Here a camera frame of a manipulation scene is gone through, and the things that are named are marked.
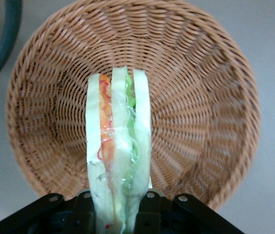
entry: screw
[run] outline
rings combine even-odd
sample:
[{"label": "screw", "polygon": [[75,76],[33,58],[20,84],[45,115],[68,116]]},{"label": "screw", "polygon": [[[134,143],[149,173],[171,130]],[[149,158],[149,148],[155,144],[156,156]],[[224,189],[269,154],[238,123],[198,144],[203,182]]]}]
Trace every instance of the screw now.
[{"label": "screw", "polygon": [[90,193],[86,193],[83,195],[84,198],[90,198],[91,197],[91,194]]},{"label": "screw", "polygon": [[147,193],[147,195],[146,195],[148,198],[154,198],[155,197],[155,194],[153,194],[153,193]]},{"label": "screw", "polygon": [[188,199],[187,199],[187,197],[186,196],[179,196],[178,197],[178,199],[180,200],[180,201],[187,201]]},{"label": "screw", "polygon": [[49,201],[50,201],[50,202],[54,202],[54,201],[57,201],[58,199],[59,199],[59,197],[58,197],[57,195],[55,195],[55,196],[51,197],[51,198],[49,199]]}]

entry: food item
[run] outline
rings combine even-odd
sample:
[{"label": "food item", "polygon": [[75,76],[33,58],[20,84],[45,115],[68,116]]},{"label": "food item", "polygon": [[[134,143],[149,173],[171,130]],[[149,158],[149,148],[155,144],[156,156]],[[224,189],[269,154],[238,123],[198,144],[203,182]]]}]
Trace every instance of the food item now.
[{"label": "food item", "polygon": [[134,231],[150,174],[151,118],[144,71],[114,68],[112,80],[89,78],[86,102],[87,164],[97,234]]}]

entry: shredded carrot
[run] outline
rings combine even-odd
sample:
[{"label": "shredded carrot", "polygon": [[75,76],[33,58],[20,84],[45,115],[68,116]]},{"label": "shredded carrot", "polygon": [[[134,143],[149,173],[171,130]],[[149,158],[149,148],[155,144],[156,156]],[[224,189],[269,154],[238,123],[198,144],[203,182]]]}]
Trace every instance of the shredded carrot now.
[{"label": "shredded carrot", "polygon": [[99,76],[99,119],[101,129],[101,155],[106,169],[109,169],[114,158],[115,142],[112,122],[111,81],[108,76]]}]

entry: woven basket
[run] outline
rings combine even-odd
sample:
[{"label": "woven basket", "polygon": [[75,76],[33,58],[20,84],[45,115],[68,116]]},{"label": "woven basket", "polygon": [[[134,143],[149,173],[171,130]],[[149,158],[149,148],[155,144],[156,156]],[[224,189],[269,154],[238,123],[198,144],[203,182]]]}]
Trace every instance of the woven basket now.
[{"label": "woven basket", "polygon": [[87,80],[113,67],[144,69],[152,107],[153,186],[213,209],[247,173],[259,107],[250,66],[210,15],[182,1],[81,0],[26,43],[7,96],[22,172],[40,194],[88,187]]}]

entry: green hose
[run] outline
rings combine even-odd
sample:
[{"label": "green hose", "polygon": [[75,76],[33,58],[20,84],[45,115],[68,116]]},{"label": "green hose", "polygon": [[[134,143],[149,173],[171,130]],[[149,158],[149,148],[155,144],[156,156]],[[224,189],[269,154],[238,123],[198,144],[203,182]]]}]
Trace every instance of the green hose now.
[{"label": "green hose", "polygon": [[9,58],[20,28],[22,0],[5,0],[5,23],[0,40],[0,71]]}]

